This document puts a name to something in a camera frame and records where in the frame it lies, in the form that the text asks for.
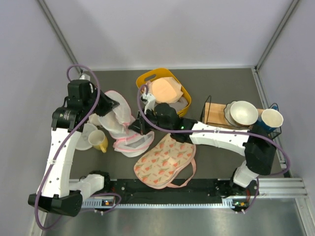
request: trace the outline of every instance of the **blue cup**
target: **blue cup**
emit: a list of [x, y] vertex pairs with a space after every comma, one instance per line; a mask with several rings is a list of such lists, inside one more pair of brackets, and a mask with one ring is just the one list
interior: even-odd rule
[[258, 118], [256, 124], [261, 126], [268, 134], [282, 126], [284, 118], [278, 111], [277, 106], [264, 110]]

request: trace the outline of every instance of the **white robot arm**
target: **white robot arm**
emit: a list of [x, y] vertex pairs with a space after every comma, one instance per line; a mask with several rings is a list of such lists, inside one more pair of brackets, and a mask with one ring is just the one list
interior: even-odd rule
[[84, 201], [96, 191], [104, 188], [104, 176], [90, 174], [85, 179], [77, 183], [69, 184], [73, 154], [76, 144], [81, 136], [80, 132], [74, 132], [74, 134], [68, 139], [62, 148], [58, 159], [53, 161], [53, 157], [59, 147], [60, 142], [63, 141], [67, 135], [67, 129], [57, 128], [56, 130], [51, 131], [51, 147], [45, 173], [51, 164], [54, 164], [54, 167], [52, 168], [49, 177], [44, 184], [42, 196], [53, 198], [55, 195], [58, 195], [59, 198], [63, 198], [69, 196], [70, 190], [80, 190], [82, 200]]
[[[102, 91], [98, 103], [95, 105], [96, 94], [95, 86], [89, 81], [72, 80], [68, 84], [68, 96], [64, 99], [63, 106], [57, 108], [53, 113], [52, 139], [44, 176], [47, 173], [49, 175], [47, 179], [44, 178], [46, 181], [43, 180], [38, 201], [38, 208], [42, 211], [76, 216], [81, 209], [82, 202], [110, 182], [108, 173], [94, 171], [84, 180], [69, 184], [75, 147], [84, 126], [82, 124], [79, 127], [78, 124], [87, 118], [91, 109], [94, 109], [94, 113], [97, 115], [104, 116], [119, 105]], [[67, 141], [56, 159], [56, 153], [66, 139]], [[39, 189], [37, 193], [29, 195], [29, 205], [35, 206], [38, 194], [40, 194]]]
[[[154, 125], [164, 130], [186, 130], [185, 133], [172, 133], [171, 137], [181, 143], [191, 143], [196, 145], [209, 145], [217, 148], [224, 148], [245, 157], [243, 164], [238, 167], [231, 181], [246, 188], [250, 182], [258, 175], [269, 175], [274, 160], [276, 148], [268, 142], [248, 135], [223, 134], [222, 131], [256, 133], [268, 137], [265, 131], [255, 126], [252, 130], [231, 130], [221, 127], [207, 125], [196, 120], [180, 118], [175, 109], [166, 103], [156, 106], [155, 98], [152, 94], [142, 94], [141, 100], [146, 104], [144, 114]], [[138, 114], [137, 120], [131, 124], [129, 129], [140, 134], [146, 134], [153, 129]], [[202, 132], [202, 130], [212, 130], [212, 132]]]

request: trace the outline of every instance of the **gray mat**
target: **gray mat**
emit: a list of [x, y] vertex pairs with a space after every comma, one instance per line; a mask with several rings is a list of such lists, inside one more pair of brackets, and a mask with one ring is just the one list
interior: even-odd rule
[[[129, 103], [132, 114], [137, 116], [136, 79], [145, 73], [142, 70], [129, 71], [99, 71], [96, 72], [103, 91], [116, 90]], [[250, 69], [190, 69], [172, 70], [172, 73], [191, 95], [192, 103], [185, 117], [199, 120], [203, 104], [208, 95], [212, 102], [226, 104], [232, 100], [245, 100], [262, 108], [257, 88]], [[74, 154], [71, 168], [71, 178], [86, 176], [90, 171], [102, 170], [109, 172], [111, 178], [136, 178], [133, 166], [139, 157], [128, 158], [112, 148], [114, 140], [107, 132], [109, 148], [102, 153], [94, 148], [87, 151], [77, 151]], [[153, 148], [165, 135], [155, 131]], [[230, 178], [235, 168], [245, 160], [244, 157], [228, 150], [197, 146], [197, 171], [194, 178]], [[272, 172], [281, 171], [275, 158]], [[191, 175], [191, 165], [182, 170], [177, 178], [188, 178]]]

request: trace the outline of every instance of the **dish rack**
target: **dish rack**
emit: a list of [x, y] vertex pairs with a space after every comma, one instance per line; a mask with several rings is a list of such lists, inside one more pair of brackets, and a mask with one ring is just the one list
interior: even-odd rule
[[[218, 126], [226, 129], [248, 129], [247, 127], [235, 127], [232, 124], [228, 123], [224, 117], [224, 109], [226, 105], [224, 104], [218, 104], [218, 103], [212, 103], [211, 102], [212, 97], [209, 95], [207, 100], [205, 101], [202, 112], [200, 115], [200, 121], [212, 125], [212, 126]], [[277, 103], [273, 103], [269, 109], [275, 109], [279, 111], [279, 106]], [[261, 114], [263, 109], [258, 109], [258, 113]], [[275, 129], [273, 132], [269, 134], [269, 137], [271, 140], [274, 140], [276, 137], [278, 137], [282, 133], [281, 127]]]

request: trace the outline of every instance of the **pink strap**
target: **pink strap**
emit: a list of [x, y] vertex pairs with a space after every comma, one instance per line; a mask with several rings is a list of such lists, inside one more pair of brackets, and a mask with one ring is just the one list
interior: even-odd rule
[[188, 184], [188, 182], [192, 179], [192, 177], [195, 175], [195, 173], [196, 173], [196, 162], [195, 162], [195, 159], [194, 159], [194, 158], [191, 160], [191, 165], [192, 165], [192, 176], [190, 176], [189, 179], [187, 179], [187, 180], [186, 180], [182, 185], [180, 185], [180, 186], [175, 185], [175, 184], [173, 184], [173, 183], [169, 183], [169, 184], [167, 185], [167, 187], [169, 187], [169, 188], [181, 188], [181, 187], [185, 187], [185, 186]]

